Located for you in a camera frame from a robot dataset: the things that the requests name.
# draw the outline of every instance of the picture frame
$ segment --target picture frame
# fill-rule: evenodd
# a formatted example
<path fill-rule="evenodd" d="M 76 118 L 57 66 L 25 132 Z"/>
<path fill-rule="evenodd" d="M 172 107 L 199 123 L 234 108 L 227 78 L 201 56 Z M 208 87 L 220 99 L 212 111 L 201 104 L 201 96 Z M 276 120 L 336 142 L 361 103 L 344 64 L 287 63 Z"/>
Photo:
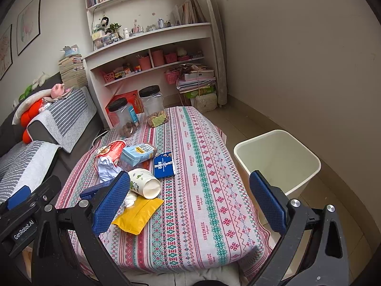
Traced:
<path fill-rule="evenodd" d="M 16 45 L 18 56 L 41 34 L 40 6 L 41 0 L 32 0 L 17 17 Z"/>
<path fill-rule="evenodd" d="M 12 24 L 0 38 L 0 80 L 13 64 L 12 60 Z"/>

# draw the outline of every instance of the orange plush toy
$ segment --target orange plush toy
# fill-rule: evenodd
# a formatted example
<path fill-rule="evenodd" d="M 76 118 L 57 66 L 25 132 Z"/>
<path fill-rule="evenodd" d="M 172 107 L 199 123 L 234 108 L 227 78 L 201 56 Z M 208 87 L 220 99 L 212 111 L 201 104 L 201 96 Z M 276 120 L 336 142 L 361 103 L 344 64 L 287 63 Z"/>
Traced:
<path fill-rule="evenodd" d="M 32 106 L 29 108 L 29 110 L 21 115 L 21 126 L 26 128 L 27 125 L 30 123 L 30 121 L 39 114 L 39 109 L 41 106 L 42 106 L 42 99 L 33 103 Z M 29 144 L 30 142 L 32 142 L 32 139 L 30 138 L 26 129 L 24 133 L 22 134 L 22 141 L 25 144 Z"/>

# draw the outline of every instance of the transparent jar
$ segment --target transparent jar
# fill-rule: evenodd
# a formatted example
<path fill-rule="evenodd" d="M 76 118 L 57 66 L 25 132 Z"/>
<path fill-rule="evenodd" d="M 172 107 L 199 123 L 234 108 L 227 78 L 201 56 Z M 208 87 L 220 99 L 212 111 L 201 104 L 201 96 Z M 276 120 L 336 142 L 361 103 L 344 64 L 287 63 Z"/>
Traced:
<path fill-rule="evenodd" d="M 109 118 L 120 136 L 129 138 L 137 129 L 139 119 L 134 107 L 126 98 L 119 98 L 108 105 Z"/>
<path fill-rule="evenodd" d="M 148 86 L 139 91 L 148 126 L 155 128 L 169 121 L 164 108 L 163 95 L 158 85 Z"/>

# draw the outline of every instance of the yellow plastic wrapper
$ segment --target yellow plastic wrapper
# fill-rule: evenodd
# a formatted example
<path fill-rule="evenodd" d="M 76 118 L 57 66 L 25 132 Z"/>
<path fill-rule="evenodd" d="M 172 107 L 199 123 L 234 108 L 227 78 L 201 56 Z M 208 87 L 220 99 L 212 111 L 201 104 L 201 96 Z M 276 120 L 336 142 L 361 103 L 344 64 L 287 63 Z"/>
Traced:
<path fill-rule="evenodd" d="M 148 223 L 155 211 L 164 203 L 159 198 L 148 200 L 143 196 L 139 196 L 134 205 L 127 207 L 112 224 L 117 225 L 125 232 L 138 235 Z"/>

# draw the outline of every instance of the metal bolt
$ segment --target metal bolt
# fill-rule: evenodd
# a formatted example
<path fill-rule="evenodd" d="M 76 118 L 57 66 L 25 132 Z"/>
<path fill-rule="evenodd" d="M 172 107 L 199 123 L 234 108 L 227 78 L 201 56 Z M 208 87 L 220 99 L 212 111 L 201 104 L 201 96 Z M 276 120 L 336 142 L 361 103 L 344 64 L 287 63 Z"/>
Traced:
<path fill-rule="evenodd" d="M 332 204 L 328 204 L 327 205 L 327 210 L 329 210 L 330 212 L 334 212 L 335 211 L 335 207 Z"/>
<path fill-rule="evenodd" d="M 79 202 L 79 206 L 80 207 L 86 207 L 86 206 L 88 206 L 89 205 L 89 201 L 87 201 L 87 200 L 81 200 L 80 202 Z"/>
<path fill-rule="evenodd" d="M 292 199 L 291 200 L 291 205 L 293 207 L 299 207 L 300 206 L 300 201 L 298 199 Z"/>
<path fill-rule="evenodd" d="M 44 210 L 45 210 L 45 212 L 50 212 L 52 208 L 53 208 L 53 205 L 48 204 L 48 205 L 46 205 L 46 206 L 44 207 Z"/>

